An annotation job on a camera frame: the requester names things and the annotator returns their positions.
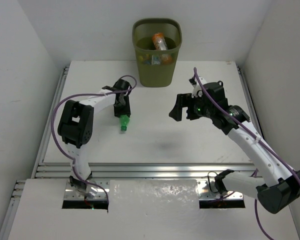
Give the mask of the green crushed plastic bottle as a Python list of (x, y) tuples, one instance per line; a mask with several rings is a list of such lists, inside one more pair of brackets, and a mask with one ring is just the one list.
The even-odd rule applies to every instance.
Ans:
[(127, 131), (129, 122), (130, 122), (130, 117), (128, 115), (125, 114), (119, 117), (120, 131), (122, 133), (125, 133)]

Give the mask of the clear white label bottle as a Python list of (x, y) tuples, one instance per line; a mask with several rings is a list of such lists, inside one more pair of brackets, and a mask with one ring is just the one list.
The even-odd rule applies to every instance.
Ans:
[(158, 55), (146, 54), (142, 56), (144, 65), (161, 65), (161, 58)]

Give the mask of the tall orange label bottle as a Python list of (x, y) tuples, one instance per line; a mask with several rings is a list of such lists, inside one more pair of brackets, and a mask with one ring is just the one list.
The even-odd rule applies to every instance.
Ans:
[(157, 51), (167, 51), (168, 50), (168, 46), (167, 46), (165, 37), (162, 32), (155, 33), (151, 39), (152, 39), (154, 47)]

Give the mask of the small orange juice bottle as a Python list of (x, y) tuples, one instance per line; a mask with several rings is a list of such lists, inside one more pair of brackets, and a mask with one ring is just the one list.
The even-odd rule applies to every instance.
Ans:
[(161, 63), (163, 65), (170, 65), (174, 62), (173, 56), (171, 54), (162, 54), (161, 55)]

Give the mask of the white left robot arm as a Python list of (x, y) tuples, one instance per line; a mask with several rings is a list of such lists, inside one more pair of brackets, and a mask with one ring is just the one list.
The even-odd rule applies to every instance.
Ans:
[(93, 135), (95, 115), (112, 106), (114, 116), (119, 119), (120, 132), (126, 132), (131, 116), (129, 95), (135, 87), (120, 78), (113, 86), (102, 87), (98, 93), (76, 94), (76, 97), (86, 97), (81, 101), (69, 96), (61, 102), (64, 107), (57, 133), (66, 146), (64, 155), (71, 160), (69, 181), (72, 186), (85, 189), (89, 184), (92, 172), (83, 154), (83, 146)]

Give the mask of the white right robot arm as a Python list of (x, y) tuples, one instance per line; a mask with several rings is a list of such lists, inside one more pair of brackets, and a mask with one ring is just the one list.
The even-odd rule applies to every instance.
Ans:
[(240, 192), (258, 200), (270, 213), (276, 214), (300, 197), (300, 170), (285, 166), (264, 141), (250, 121), (247, 113), (238, 105), (230, 105), (223, 82), (208, 82), (193, 76), (191, 93), (176, 97), (169, 117), (182, 120), (186, 108), (188, 120), (208, 118), (212, 124), (235, 142), (253, 162), (261, 176), (254, 178), (233, 169), (218, 173), (209, 191), (224, 196), (228, 191)]

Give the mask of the olive green plastic bin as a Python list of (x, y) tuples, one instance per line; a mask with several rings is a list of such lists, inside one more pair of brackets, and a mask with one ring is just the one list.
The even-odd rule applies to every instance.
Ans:
[[(156, 50), (152, 36), (163, 33), (168, 50)], [(132, 27), (132, 43), (135, 51), (136, 64), (140, 83), (145, 87), (160, 88), (171, 84), (182, 45), (182, 31), (179, 23), (170, 18), (144, 18)], [(138, 55), (173, 56), (172, 64), (146, 65), (139, 62)]]

